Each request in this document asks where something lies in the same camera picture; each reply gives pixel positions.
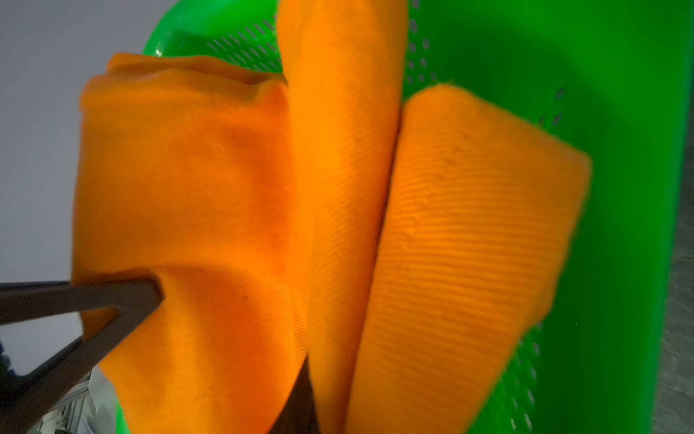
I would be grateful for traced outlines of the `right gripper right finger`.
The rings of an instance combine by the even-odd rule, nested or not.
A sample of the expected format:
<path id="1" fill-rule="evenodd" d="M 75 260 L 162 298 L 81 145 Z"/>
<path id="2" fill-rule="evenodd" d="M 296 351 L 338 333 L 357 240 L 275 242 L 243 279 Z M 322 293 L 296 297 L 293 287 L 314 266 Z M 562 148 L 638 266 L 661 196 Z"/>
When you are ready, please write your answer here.
<path id="1" fill-rule="evenodd" d="M 269 434 L 320 434 L 308 357 L 305 358 L 287 402 Z"/>

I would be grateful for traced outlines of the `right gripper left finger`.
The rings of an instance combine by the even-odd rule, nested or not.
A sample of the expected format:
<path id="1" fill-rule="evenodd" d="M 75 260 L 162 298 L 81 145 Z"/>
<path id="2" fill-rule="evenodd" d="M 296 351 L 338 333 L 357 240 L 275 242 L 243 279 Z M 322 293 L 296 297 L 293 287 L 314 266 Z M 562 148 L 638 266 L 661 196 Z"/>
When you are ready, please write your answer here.
<path id="1" fill-rule="evenodd" d="M 25 433 L 90 370 L 151 316 L 163 301 L 157 284 L 128 280 L 74 286 L 68 282 L 1 286 L 3 326 L 46 316 L 115 309 L 89 338 L 76 339 L 25 376 L 1 359 L 1 432 Z"/>

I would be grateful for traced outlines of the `orange pants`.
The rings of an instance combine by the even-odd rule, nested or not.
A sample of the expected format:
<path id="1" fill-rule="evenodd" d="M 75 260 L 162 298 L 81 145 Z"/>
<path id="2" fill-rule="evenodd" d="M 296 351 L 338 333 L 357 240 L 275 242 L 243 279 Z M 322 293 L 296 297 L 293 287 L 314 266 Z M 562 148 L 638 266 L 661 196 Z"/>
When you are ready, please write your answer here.
<path id="1" fill-rule="evenodd" d="M 401 98 L 403 1 L 284 1 L 283 71 L 117 54 L 81 95 L 77 284 L 164 302 L 101 364 L 135 433 L 463 433 L 551 308 L 588 156 Z"/>

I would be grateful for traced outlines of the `green plastic basket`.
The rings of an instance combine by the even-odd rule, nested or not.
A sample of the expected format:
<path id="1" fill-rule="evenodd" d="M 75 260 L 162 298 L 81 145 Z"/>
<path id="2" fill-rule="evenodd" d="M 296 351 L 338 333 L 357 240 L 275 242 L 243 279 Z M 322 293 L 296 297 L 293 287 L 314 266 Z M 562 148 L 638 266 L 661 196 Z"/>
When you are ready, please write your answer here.
<path id="1" fill-rule="evenodd" d="M 283 71 L 284 1 L 182 1 L 144 56 Z M 440 84 L 541 129 L 591 176 L 551 308 L 463 433 L 644 433 L 692 64 L 690 1 L 403 1 L 403 101 Z"/>

